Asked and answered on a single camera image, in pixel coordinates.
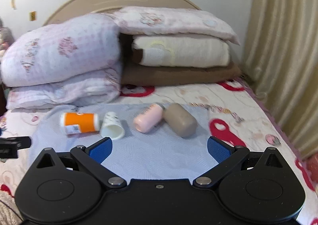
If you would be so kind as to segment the orange paper cup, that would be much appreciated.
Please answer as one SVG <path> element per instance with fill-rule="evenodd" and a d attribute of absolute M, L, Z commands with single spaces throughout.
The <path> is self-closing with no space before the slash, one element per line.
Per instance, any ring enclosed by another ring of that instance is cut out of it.
<path fill-rule="evenodd" d="M 65 112 L 60 116 L 60 127 L 66 135 L 98 132 L 100 120 L 98 114 Z"/>

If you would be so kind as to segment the white paper cup green print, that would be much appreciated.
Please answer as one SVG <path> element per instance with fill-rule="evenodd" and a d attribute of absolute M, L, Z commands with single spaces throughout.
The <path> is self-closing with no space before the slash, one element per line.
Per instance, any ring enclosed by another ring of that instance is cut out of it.
<path fill-rule="evenodd" d="M 109 137 L 111 140 L 118 140 L 124 137 L 124 128 L 115 112 L 107 112 L 104 115 L 100 135 Z"/>

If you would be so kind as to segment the taupe tumbler bottle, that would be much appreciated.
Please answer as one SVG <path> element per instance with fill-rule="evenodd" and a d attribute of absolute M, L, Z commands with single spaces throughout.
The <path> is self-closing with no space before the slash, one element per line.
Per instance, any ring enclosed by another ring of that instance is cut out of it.
<path fill-rule="evenodd" d="M 163 119 L 180 137 L 192 136 L 198 126 L 195 117 L 178 103 L 172 103 L 164 110 Z"/>

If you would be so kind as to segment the light blue patterned cloth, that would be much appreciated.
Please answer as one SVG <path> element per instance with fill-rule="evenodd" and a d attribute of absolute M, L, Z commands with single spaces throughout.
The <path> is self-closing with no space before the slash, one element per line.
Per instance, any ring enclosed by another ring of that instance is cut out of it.
<path fill-rule="evenodd" d="M 164 122 L 149 133 L 137 132 L 133 119 L 148 104 L 97 104 L 77 108 L 61 105 L 50 110 L 31 136 L 27 164 L 31 165 L 42 149 L 50 147 L 56 152 L 68 152 L 77 145 L 86 147 L 99 141 L 96 133 L 66 135 L 60 125 L 60 117 L 66 112 L 96 113 L 103 118 L 107 112 L 115 112 L 122 122 L 125 135 L 112 142 L 110 155 L 102 165 L 124 178 L 131 179 L 182 179 L 190 181 L 199 177 L 218 162 L 208 153 L 210 137 L 207 109 L 183 105 L 198 122 L 195 134 L 181 138 Z"/>

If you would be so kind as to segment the pink tumbler bottle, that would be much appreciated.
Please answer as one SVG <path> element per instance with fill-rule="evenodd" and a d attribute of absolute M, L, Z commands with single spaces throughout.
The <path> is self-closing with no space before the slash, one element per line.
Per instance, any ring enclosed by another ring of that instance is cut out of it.
<path fill-rule="evenodd" d="M 134 118 L 135 129 L 141 133 L 150 132 L 162 120 L 163 111 L 164 107 L 161 104 L 151 104 Z"/>

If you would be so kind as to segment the brown folded blanket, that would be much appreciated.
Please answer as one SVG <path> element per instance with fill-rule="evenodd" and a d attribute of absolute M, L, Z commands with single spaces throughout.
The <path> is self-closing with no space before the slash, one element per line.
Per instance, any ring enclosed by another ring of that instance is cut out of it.
<path fill-rule="evenodd" d="M 121 84 L 134 86 L 178 86 L 213 84 L 241 75 L 233 62 L 226 67 L 200 69 L 194 67 L 149 67 L 130 63 L 123 69 Z"/>

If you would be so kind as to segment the folded pink checkered quilt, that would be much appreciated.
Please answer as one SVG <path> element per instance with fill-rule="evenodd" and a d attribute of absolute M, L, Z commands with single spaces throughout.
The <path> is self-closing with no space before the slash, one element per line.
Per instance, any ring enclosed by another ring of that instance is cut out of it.
<path fill-rule="evenodd" d="M 1 78 L 7 109 L 88 106 L 119 96 L 119 28 L 105 14 L 87 14 L 25 33 L 6 51 Z"/>

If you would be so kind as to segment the grey plush toy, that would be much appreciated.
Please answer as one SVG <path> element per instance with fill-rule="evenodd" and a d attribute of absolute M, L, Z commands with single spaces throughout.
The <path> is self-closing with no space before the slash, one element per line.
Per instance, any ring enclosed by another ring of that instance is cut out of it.
<path fill-rule="evenodd" d="M 2 59 L 7 49 L 14 43 L 15 39 L 11 30 L 5 27 L 0 19 L 0 58 Z"/>

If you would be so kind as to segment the beige striped curtain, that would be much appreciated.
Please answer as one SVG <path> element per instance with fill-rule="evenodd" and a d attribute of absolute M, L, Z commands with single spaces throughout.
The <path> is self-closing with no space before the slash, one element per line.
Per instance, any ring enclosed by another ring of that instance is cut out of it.
<path fill-rule="evenodd" d="M 317 153 L 317 0 L 252 0 L 242 67 L 301 157 Z"/>

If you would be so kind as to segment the cream folded blanket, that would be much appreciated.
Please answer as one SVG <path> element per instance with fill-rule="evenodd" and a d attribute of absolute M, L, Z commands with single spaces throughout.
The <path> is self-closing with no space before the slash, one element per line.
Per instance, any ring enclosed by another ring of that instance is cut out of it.
<path fill-rule="evenodd" d="M 207 35 L 135 36 L 133 61 L 143 66 L 210 68 L 230 63 L 230 48 Z"/>

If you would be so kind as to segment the pink cartoon pillow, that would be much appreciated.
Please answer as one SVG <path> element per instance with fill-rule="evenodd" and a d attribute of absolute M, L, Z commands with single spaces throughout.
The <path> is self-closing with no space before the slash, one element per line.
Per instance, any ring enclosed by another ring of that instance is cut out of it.
<path fill-rule="evenodd" d="M 240 44 L 229 24 L 203 10 L 128 6 L 114 12 L 113 16 L 123 34 L 197 34 Z"/>

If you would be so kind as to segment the beige wooden headboard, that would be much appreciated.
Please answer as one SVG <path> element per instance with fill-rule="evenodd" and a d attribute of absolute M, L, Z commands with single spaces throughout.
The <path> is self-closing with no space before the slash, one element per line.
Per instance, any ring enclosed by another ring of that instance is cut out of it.
<path fill-rule="evenodd" d="M 112 13 L 126 6 L 199 9 L 190 0 L 69 0 L 43 25 L 63 23 L 87 13 Z"/>

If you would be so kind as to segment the yellow wall sticker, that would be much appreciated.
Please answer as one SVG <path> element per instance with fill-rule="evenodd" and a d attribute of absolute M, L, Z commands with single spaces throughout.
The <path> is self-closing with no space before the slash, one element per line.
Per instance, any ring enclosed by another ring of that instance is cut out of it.
<path fill-rule="evenodd" d="M 36 18 L 37 18 L 37 17 L 36 17 L 36 14 L 37 14 L 36 11 L 29 13 L 30 21 L 35 21 L 35 20 L 36 20 Z"/>

